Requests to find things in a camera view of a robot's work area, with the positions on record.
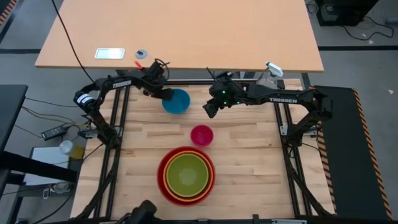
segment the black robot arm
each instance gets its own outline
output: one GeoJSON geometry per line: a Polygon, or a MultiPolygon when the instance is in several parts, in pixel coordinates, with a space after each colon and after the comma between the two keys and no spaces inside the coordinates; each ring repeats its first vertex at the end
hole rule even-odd
{"type": "Polygon", "coordinates": [[[207,115],[214,118],[219,109],[234,105],[261,105],[263,103],[290,103],[306,107],[308,114],[297,124],[288,127],[287,138],[291,145],[301,146],[303,134],[319,121],[331,118],[332,102],[318,90],[275,90],[253,83],[234,82],[228,72],[215,78],[209,93],[212,99],[203,106],[207,115]]]}
{"type": "Polygon", "coordinates": [[[125,86],[135,86],[143,88],[144,94],[159,99],[171,99],[174,91],[170,88],[163,89],[167,79],[163,76],[165,63],[156,59],[149,68],[141,68],[127,72],[121,76],[97,79],[94,83],[84,86],[75,93],[73,101],[90,116],[92,122],[97,127],[97,138],[107,146],[115,148],[120,144],[116,130],[109,125],[102,114],[100,106],[105,100],[106,94],[125,86]],[[91,91],[99,91],[97,99],[91,95],[91,91]]]}

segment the blue bowl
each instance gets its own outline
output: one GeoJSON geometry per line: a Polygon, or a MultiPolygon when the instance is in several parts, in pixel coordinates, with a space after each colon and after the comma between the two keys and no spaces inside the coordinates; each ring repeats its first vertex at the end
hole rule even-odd
{"type": "Polygon", "coordinates": [[[191,104],[189,94],[182,89],[174,89],[174,94],[171,100],[162,100],[163,108],[172,114],[184,113],[191,104]]]}

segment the clear bottle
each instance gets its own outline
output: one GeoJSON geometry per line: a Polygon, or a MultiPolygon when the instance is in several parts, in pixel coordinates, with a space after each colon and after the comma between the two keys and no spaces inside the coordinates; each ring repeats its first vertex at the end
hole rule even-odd
{"type": "Polygon", "coordinates": [[[284,73],[280,67],[273,63],[267,62],[267,66],[270,72],[266,77],[263,77],[263,74],[261,74],[260,78],[257,80],[257,84],[264,85],[268,88],[278,89],[278,77],[282,78],[284,73]]]}

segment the light wood desk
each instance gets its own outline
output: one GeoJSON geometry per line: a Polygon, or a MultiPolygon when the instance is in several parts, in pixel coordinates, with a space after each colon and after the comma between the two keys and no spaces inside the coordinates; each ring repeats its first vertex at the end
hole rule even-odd
{"type": "MultiPolygon", "coordinates": [[[[301,88],[300,80],[285,80],[285,84],[287,89],[301,88]]],[[[211,97],[208,85],[178,88],[187,90],[191,96],[190,108],[180,115],[166,113],[160,100],[131,89],[112,220],[131,212],[145,199],[157,206],[155,215],[162,219],[249,219],[255,213],[260,218],[293,218],[274,105],[234,106],[219,110],[217,116],[210,119],[201,107],[211,97]],[[216,183],[210,196],[199,205],[178,207],[160,194],[155,175],[167,152],[192,145],[189,134],[198,124],[209,125],[215,133],[214,141],[203,150],[215,165],[216,183]]],[[[101,107],[108,122],[113,93],[107,95],[101,107]]],[[[300,105],[290,106],[290,111],[295,123],[307,114],[300,105]]],[[[315,139],[305,137],[303,141],[317,146],[315,139]]],[[[97,139],[89,140],[86,153],[99,144],[97,139]]],[[[329,212],[334,213],[319,152],[308,146],[299,150],[308,188],[329,212]]],[[[83,163],[71,217],[78,215],[96,192],[103,156],[104,147],[83,163]]],[[[107,196],[106,192],[101,215],[105,214],[107,196]]],[[[303,212],[301,194],[298,198],[303,212]]]]}
{"type": "MultiPolygon", "coordinates": [[[[60,14],[86,68],[134,68],[145,49],[172,69],[248,72],[270,61],[286,72],[323,71],[302,0],[65,0],[60,14]],[[126,49],[124,58],[94,58],[111,47],[126,49]]],[[[79,67],[59,18],[35,65],[79,67]]]]}

